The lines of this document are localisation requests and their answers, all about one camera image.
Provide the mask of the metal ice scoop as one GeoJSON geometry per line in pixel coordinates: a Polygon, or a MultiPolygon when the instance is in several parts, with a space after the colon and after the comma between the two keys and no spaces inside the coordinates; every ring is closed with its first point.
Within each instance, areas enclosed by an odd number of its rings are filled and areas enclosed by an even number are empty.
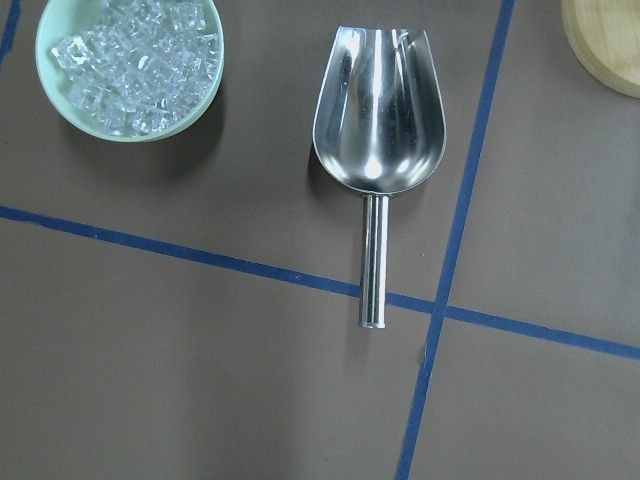
{"type": "Polygon", "coordinates": [[[363,198],[359,324],[382,329],[390,200],[435,172],[447,140],[427,32],[339,27],[312,140],[325,171],[363,198]]]}

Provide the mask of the green bowl of ice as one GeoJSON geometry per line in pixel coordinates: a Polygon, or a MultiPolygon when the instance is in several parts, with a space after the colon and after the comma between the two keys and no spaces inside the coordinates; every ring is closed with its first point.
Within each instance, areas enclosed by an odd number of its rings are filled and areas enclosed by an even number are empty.
{"type": "Polygon", "coordinates": [[[211,1],[50,1],[35,42],[51,105],[74,127],[114,142],[151,142],[194,124],[224,70],[211,1]]]}

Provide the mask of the wooden mug tree stand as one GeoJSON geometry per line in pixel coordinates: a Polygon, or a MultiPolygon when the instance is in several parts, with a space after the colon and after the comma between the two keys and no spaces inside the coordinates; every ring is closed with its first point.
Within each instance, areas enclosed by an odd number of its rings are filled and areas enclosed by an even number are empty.
{"type": "Polygon", "coordinates": [[[563,1],[563,27],[581,65],[607,87],[639,97],[639,3],[563,1]]]}

